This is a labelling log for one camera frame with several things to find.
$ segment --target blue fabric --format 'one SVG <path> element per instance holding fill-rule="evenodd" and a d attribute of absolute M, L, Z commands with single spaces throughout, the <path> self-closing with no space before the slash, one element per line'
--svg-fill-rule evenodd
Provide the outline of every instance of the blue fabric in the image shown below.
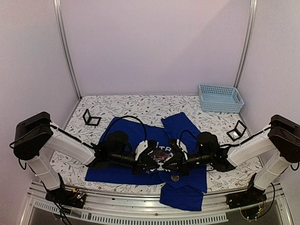
<path fill-rule="evenodd" d="M 169 138 L 179 139 L 183 130 L 189 130 L 194 136 L 200 134 L 183 112 L 162 119 L 162 123 Z M 197 141 L 189 133 L 184 133 L 181 142 L 185 144 L 189 153 L 197 151 Z M 178 175 L 179 180 L 173 181 L 171 174 Z M 181 210 L 201 211 L 203 192 L 207 192 L 206 166 L 191 169 L 188 176 L 181 176 L 174 171 L 171 174 L 159 172 L 160 178 L 166 182 L 161 189 L 159 202 Z"/>
<path fill-rule="evenodd" d="M 117 120 L 118 117 L 115 117 L 110 125 Z M 158 142 L 158 146 L 162 149 L 169 146 L 168 136 L 164 132 L 163 128 L 152 127 L 145 125 L 147 131 L 147 139 L 155 140 Z M 132 122 L 129 120 L 119 120 L 117 121 L 112 128 L 109 130 L 109 133 L 114 131 L 124 131 L 129 136 L 129 143 L 132 146 L 133 150 L 136 149 L 138 144 L 144 140 L 144 131 L 140 123 Z M 97 182 L 107 182 L 115 184 L 136 184 L 136 185 L 156 185 L 161 184 L 161 180 L 157 171 L 153 173 L 142 173 L 138 175 L 132 175 L 132 168 L 112 165 L 107 168 L 102 168 L 95 170 L 89 168 L 85 176 L 86 181 L 97 181 Z"/>

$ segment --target plastic basket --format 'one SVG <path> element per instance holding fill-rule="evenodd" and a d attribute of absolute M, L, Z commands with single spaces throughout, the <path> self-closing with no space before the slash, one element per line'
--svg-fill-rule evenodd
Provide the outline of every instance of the plastic basket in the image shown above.
<path fill-rule="evenodd" d="M 202 111 L 239 113 L 244 105 L 234 87 L 199 84 L 199 99 Z"/>

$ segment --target black frame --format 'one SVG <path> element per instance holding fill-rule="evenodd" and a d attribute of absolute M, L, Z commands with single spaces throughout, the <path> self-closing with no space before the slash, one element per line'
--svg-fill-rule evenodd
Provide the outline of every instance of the black frame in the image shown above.
<path fill-rule="evenodd" d="M 100 123 L 100 120 L 101 120 L 101 117 L 91 116 L 89 109 L 85 110 L 82 117 L 83 117 L 85 125 L 89 125 L 89 126 L 98 126 Z M 97 123 L 91 123 L 92 119 L 97 119 L 98 120 Z"/>
<path fill-rule="evenodd" d="M 241 124 L 241 125 L 245 128 L 244 131 L 243 131 L 242 133 L 238 130 L 238 125 L 239 125 L 239 124 Z M 234 129 L 232 129 L 232 130 L 226 132 L 226 134 L 231 138 L 231 140 L 236 141 L 236 140 L 240 139 L 240 138 L 244 135 L 244 133 L 246 132 L 246 130 L 247 130 L 246 125 L 243 124 L 242 121 L 238 120 L 238 122 L 236 123 Z M 232 133 L 233 131 L 235 131 L 235 132 L 238 134 L 239 137 L 233 138 L 233 137 L 230 135 L 230 133 Z"/>

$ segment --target light blue basket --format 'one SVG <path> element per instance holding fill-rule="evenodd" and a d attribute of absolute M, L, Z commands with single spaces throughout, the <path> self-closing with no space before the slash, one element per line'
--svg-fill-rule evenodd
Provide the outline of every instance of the light blue basket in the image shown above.
<path fill-rule="evenodd" d="M 202 111 L 239 113 L 244 105 L 233 87 L 199 84 L 199 98 Z"/>

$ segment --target leaf pattern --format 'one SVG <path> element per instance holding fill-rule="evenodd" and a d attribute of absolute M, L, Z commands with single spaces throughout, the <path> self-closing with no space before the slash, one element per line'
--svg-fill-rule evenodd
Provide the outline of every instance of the leaf pattern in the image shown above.
<path fill-rule="evenodd" d="M 86 109 L 90 110 L 92 116 L 102 118 L 98 127 L 84 124 L 82 116 Z M 232 142 L 226 132 L 233 129 L 240 119 L 238 114 L 233 113 L 203 112 L 198 96 L 86 96 L 80 101 L 66 131 L 86 143 L 97 143 L 115 116 L 134 115 L 145 124 L 163 127 L 161 118 L 180 112 L 184 112 L 199 130 L 217 135 L 220 144 Z M 75 187 L 122 193 L 160 194 L 163 186 L 163 184 L 147 186 L 85 181 L 87 167 L 56 151 L 50 162 L 61 174 L 64 182 Z M 252 174 L 261 167 L 258 157 L 255 157 L 230 172 L 207 172 L 207 191 L 244 188 Z"/>

